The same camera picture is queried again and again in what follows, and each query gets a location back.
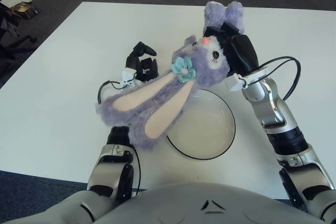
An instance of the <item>white table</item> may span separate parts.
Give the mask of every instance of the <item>white table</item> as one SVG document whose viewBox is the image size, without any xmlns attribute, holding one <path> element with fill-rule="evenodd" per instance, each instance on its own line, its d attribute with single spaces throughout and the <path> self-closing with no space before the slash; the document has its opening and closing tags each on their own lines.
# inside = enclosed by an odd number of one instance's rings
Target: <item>white table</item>
<svg viewBox="0 0 336 224">
<path fill-rule="evenodd" d="M 110 128 L 95 112 L 97 91 L 120 80 L 138 41 L 158 52 L 159 72 L 191 35 L 202 35 L 203 7 L 81 3 L 0 89 L 0 169 L 87 182 Z M 336 182 L 335 12 L 245 8 L 245 31 L 259 62 L 291 55 L 302 75 L 288 105 L 331 178 Z M 284 95 L 295 76 L 286 65 L 273 78 Z M 231 148 L 211 161 L 180 155 L 167 141 L 153 152 L 139 150 L 142 188 L 174 182 L 239 186 L 287 198 L 280 169 L 250 104 L 223 83 L 211 88 L 236 120 Z M 103 98 L 116 93 L 112 88 Z M 134 186 L 137 184 L 137 163 Z"/>
</svg>

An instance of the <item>bunny ear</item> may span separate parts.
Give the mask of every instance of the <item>bunny ear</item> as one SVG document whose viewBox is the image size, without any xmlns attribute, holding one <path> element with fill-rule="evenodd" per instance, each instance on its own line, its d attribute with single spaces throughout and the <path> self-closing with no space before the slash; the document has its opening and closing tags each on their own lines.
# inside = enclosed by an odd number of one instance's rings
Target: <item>bunny ear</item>
<svg viewBox="0 0 336 224">
<path fill-rule="evenodd" d="M 187 46 L 187 45 L 192 45 L 193 43 L 195 43 L 197 40 L 196 40 L 196 36 L 195 35 L 191 35 L 189 36 L 188 38 L 186 38 L 184 40 L 184 45 Z"/>
<path fill-rule="evenodd" d="M 226 7 L 226 22 L 237 27 L 241 34 L 244 33 L 243 9 L 242 4 L 237 1 L 233 1 Z"/>
<path fill-rule="evenodd" d="M 169 73 L 164 77 L 144 86 L 132 93 L 119 97 L 112 103 L 112 107 L 120 112 L 128 112 L 134 110 L 136 107 L 151 99 L 158 93 L 167 83 L 173 80 L 174 73 Z"/>
<path fill-rule="evenodd" d="M 221 3 L 210 1 L 205 5 L 204 10 L 204 28 L 203 33 L 207 26 L 215 26 L 220 28 L 225 22 L 225 7 Z"/>
<path fill-rule="evenodd" d="M 188 81 L 179 92 L 149 117 L 144 125 L 144 132 L 148 138 L 158 138 L 168 129 L 182 110 L 194 85 L 194 81 Z"/>
</svg>

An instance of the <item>bunny face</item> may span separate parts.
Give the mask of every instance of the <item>bunny face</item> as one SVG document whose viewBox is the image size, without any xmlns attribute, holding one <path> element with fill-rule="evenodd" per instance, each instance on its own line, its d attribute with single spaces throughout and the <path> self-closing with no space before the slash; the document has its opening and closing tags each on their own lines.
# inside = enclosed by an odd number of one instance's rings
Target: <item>bunny face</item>
<svg viewBox="0 0 336 224">
<path fill-rule="evenodd" d="M 177 57 L 192 59 L 200 88 L 221 82 L 229 72 L 226 57 L 215 36 L 202 37 L 198 41 L 195 36 L 188 37 L 184 46 L 173 54 L 173 59 Z"/>
</svg>

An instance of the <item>teal flower accessory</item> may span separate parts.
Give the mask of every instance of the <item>teal flower accessory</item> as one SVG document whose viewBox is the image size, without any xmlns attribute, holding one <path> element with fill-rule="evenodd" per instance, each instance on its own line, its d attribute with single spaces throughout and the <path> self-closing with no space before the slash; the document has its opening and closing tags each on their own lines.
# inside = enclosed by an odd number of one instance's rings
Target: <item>teal flower accessory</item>
<svg viewBox="0 0 336 224">
<path fill-rule="evenodd" d="M 178 76 L 180 83 L 185 83 L 196 78 L 196 71 L 193 69 L 191 58 L 177 57 L 174 64 L 170 65 L 174 74 Z"/>
</svg>

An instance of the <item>bunny eye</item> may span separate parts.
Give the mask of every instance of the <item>bunny eye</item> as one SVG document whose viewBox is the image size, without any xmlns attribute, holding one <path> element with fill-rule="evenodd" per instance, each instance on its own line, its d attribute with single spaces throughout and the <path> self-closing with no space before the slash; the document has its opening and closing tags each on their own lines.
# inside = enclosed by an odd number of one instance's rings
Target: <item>bunny eye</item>
<svg viewBox="0 0 336 224">
<path fill-rule="evenodd" d="M 212 57 L 214 57 L 214 59 L 218 59 L 219 53 L 217 51 L 213 51 L 212 52 Z"/>
</svg>

